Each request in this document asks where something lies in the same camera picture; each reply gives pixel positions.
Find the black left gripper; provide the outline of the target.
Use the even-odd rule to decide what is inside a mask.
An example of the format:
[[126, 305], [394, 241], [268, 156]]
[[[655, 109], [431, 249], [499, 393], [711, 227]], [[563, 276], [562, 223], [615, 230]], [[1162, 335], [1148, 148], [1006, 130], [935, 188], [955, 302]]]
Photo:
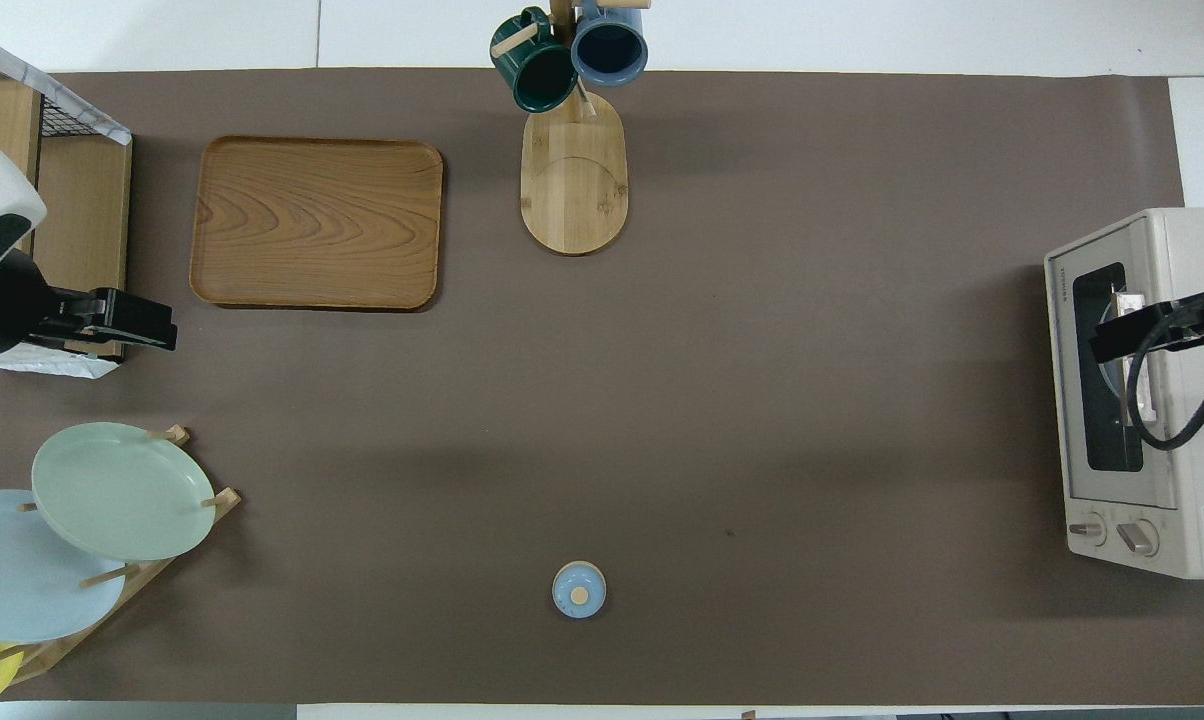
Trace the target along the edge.
[[95, 338], [95, 325], [102, 323], [110, 300], [118, 293], [118, 341], [123, 346], [159, 348], [175, 352], [178, 327], [172, 323], [167, 305], [119, 291], [117, 288], [95, 288], [90, 291], [54, 288], [58, 302], [54, 329], [61, 338], [85, 346], [85, 354], [120, 355], [118, 341]]

